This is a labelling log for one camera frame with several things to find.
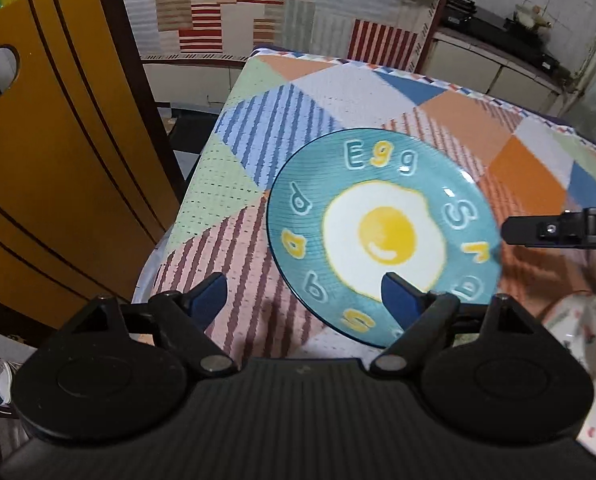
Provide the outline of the teal egg plate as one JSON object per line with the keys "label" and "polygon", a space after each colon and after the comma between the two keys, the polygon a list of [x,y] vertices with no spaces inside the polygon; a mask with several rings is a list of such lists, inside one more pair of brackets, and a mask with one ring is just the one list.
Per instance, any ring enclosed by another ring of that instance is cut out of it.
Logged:
{"label": "teal egg plate", "polygon": [[502,241],[476,180],[469,167],[404,133],[325,134],[291,155],[272,184],[271,254],[319,320],[388,347],[402,330],[381,300],[387,273],[468,304],[496,293]]}

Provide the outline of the wooden chair back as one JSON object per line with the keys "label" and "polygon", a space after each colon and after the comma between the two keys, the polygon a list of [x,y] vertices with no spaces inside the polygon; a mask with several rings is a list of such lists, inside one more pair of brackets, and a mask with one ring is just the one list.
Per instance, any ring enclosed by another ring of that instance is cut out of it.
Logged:
{"label": "wooden chair back", "polygon": [[130,299],[184,180],[123,0],[17,0],[0,49],[0,307],[57,328]]}

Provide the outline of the black gas stove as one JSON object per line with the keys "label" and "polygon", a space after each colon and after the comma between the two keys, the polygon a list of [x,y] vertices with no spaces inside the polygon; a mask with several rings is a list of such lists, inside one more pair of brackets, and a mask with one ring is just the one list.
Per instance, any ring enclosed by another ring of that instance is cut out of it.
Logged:
{"label": "black gas stove", "polygon": [[444,0],[440,24],[519,58],[549,76],[560,69],[538,33],[540,26],[528,28],[515,16],[501,18],[472,0]]}

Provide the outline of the colourful patchwork tablecloth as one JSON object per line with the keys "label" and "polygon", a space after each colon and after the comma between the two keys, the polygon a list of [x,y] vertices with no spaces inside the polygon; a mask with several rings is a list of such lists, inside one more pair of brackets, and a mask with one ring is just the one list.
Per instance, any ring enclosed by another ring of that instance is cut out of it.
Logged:
{"label": "colourful patchwork tablecloth", "polygon": [[260,49],[203,149],[153,290],[224,274],[210,336],[236,360],[318,334],[391,344],[383,275],[538,313],[593,289],[579,250],[514,247],[511,216],[596,207],[596,148],[464,87],[379,65]]}

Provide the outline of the striped counter cloth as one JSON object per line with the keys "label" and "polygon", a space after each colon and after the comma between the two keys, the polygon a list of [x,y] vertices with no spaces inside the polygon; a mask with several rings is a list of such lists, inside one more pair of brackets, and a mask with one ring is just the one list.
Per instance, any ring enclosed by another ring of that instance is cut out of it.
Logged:
{"label": "striped counter cloth", "polygon": [[145,60],[241,61],[257,47],[415,70],[441,0],[123,0]]}

